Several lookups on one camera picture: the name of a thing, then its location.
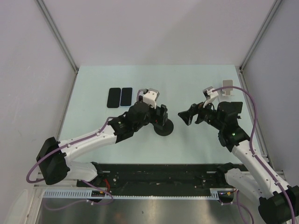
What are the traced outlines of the white phone stand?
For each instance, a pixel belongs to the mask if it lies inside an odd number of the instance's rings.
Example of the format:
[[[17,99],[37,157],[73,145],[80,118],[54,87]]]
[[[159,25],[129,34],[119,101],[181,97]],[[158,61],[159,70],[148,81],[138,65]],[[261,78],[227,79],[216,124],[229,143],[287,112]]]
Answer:
[[[223,97],[232,97],[233,95],[233,90],[232,86],[234,85],[233,80],[231,79],[226,79],[222,81],[222,87],[223,89],[220,90],[221,96]]]

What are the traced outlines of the black phone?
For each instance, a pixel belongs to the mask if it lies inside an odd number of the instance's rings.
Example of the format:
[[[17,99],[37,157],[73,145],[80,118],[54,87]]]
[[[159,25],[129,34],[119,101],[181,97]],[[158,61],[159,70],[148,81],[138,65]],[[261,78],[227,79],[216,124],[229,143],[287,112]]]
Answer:
[[[120,106],[121,88],[110,88],[107,98],[107,108],[118,108]]]

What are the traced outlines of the black phone stand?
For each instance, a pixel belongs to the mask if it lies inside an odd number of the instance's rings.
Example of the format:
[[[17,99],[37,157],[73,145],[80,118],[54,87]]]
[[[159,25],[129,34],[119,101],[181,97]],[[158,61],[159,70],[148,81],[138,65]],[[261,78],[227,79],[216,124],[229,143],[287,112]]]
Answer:
[[[240,119],[243,102],[220,102],[218,109],[224,113],[227,119]]]

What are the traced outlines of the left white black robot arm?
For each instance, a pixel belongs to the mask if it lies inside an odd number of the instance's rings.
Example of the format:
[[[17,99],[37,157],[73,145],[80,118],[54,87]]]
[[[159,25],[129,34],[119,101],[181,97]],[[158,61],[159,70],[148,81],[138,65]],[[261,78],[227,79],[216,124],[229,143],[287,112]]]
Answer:
[[[118,117],[107,118],[103,127],[91,133],[63,141],[50,137],[44,142],[36,158],[43,181],[47,185],[54,185],[70,178],[86,181],[97,187],[103,182],[99,165],[95,162],[77,162],[76,158],[131,138],[148,124],[153,125],[158,135],[167,136],[171,134],[166,128],[168,122],[168,109],[165,105],[154,108],[138,101]]]

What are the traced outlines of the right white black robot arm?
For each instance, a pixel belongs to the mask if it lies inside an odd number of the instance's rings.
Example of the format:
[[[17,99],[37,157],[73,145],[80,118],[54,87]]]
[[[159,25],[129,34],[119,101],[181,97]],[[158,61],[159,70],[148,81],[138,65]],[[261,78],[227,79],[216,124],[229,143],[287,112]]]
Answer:
[[[281,178],[264,158],[250,145],[251,138],[239,126],[242,102],[221,102],[217,109],[212,104],[192,104],[178,116],[189,126],[197,115],[196,124],[206,122],[216,128],[220,144],[237,157],[251,174],[246,177],[233,164],[216,174],[220,187],[234,186],[258,204],[258,212],[267,224],[296,222],[299,215],[299,188]]]

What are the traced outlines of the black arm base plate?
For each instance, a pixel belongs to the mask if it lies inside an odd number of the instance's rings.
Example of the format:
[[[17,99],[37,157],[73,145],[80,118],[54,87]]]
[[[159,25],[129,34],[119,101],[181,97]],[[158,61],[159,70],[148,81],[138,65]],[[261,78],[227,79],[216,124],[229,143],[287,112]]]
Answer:
[[[100,174],[90,183],[109,192],[195,194],[196,189],[233,189],[224,178],[228,168],[246,171],[240,164],[99,164]]]

